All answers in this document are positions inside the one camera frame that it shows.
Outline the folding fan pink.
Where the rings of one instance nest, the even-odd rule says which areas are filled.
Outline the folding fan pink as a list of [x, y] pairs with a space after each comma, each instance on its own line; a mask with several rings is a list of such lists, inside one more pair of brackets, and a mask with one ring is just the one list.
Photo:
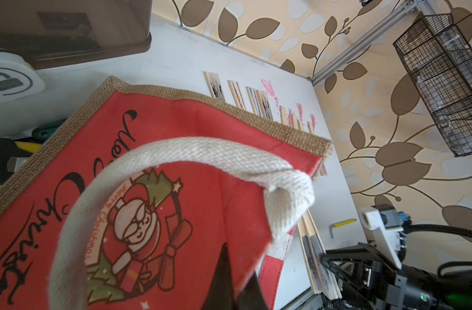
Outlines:
[[301, 131], [305, 131], [304, 128], [304, 123], [303, 123], [303, 106], [301, 103], [296, 103], [297, 111], [298, 111], [298, 116], [297, 116], [297, 124], [298, 128]]
[[276, 94], [275, 90], [273, 89], [272, 84], [268, 80], [261, 80], [261, 81], [262, 81], [262, 84], [263, 84], [267, 94], [270, 97], [272, 97], [273, 100], [274, 100], [275, 106], [276, 106], [276, 108], [278, 109], [278, 111], [280, 113], [281, 123], [284, 124], [284, 125], [289, 125], [288, 115], [286, 113], [286, 109], [282, 105], [280, 105], [279, 99], [277, 97], [277, 94]]

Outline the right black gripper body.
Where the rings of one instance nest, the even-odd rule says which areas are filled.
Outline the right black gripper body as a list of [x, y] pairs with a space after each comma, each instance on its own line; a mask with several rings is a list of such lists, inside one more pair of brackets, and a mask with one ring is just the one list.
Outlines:
[[322, 266], [343, 283], [343, 300], [359, 309], [472, 309], [472, 262], [447, 262], [430, 273], [402, 263], [406, 237], [441, 232], [472, 239], [459, 227], [411, 225], [389, 204], [361, 209], [360, 220], [374, 235], [374, 245], [328, 251]]

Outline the folding fan plain wood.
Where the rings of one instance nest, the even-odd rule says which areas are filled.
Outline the folding fan plain wood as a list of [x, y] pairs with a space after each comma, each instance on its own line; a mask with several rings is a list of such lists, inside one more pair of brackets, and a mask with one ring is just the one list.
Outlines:
[[241, 89], [237, 81], [228, 81], [229, 88], [231, 90], [233, 99], [238, 108], [246, 110], [246, 105], [242, 97]]

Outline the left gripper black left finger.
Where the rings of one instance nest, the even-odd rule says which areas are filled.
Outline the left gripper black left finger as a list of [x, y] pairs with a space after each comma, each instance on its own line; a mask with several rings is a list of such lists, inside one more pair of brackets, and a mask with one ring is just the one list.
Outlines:
[[228, 244], [223, 244], [203, 310], [230, 310], [235, 306]]

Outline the folding fan black print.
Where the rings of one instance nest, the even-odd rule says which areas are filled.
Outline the folding fan black print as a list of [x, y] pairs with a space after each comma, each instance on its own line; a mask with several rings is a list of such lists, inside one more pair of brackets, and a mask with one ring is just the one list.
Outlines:
[[225, 102], [223, 89], [219, 75], [215, 72], [204, 72], [211, 96], [219, 101]]

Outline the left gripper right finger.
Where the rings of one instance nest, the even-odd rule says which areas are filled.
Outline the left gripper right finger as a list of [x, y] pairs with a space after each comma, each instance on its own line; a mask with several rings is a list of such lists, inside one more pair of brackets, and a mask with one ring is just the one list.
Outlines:
[[251, 276], [246, 287], [238, 296], [235, 308], [238, 310], [268, 310], [256, 273]]

